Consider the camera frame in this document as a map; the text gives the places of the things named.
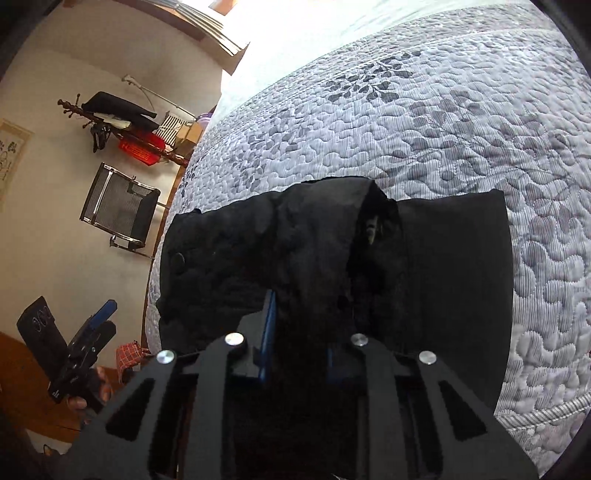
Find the person's left hand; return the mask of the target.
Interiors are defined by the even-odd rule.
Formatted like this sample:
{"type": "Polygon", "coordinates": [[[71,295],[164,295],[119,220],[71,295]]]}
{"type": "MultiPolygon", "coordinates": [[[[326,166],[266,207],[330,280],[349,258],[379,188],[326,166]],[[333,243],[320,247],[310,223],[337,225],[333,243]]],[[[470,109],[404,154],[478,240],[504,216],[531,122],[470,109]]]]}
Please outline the person's left hand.
{"type": "Polygon", "coordinates": [[[66,404],[74,412],[92,411],[98,414],[113,395],[113,390],[103,367],[91,368],[82,379],[71,386],[66,404]]]}

